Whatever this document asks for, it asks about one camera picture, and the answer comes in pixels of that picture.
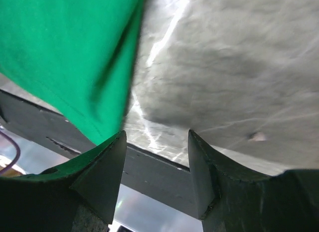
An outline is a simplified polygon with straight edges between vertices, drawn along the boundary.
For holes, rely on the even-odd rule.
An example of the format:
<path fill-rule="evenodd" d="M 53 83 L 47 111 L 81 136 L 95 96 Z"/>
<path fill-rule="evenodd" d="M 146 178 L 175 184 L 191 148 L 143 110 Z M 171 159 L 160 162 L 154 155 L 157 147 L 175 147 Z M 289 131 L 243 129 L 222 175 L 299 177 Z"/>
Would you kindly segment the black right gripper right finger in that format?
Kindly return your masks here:
<path fill-rule="evenodd" d="M 196 215 L 206 232 L 316 232 L 319 172 L 287 170 L 268 176 L 188 133 Z"/>

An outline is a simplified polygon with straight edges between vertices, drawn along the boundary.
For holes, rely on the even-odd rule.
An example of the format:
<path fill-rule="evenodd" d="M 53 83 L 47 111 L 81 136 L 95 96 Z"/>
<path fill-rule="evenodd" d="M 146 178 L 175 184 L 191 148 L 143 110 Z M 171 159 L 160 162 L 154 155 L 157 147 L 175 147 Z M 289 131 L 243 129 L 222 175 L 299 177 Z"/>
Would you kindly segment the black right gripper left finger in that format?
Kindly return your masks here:
<path fill-rule="evenodd" d="M 1 177 L 1 231 L 106 231 L 114 218 L 126 150 L 126 133 L 119 132 L 38 175 Z"/>

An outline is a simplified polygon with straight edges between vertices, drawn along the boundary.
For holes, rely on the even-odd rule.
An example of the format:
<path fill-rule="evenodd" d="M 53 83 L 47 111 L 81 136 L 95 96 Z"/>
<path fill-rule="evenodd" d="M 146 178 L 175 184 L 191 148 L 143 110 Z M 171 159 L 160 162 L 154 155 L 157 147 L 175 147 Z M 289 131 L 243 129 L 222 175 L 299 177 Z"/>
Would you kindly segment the green t shirt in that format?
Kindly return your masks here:
<path fill-rule="evenodd" d="M 0 71 L 98 145 L 122 127 L 144 0 L 0 0 Z"/>

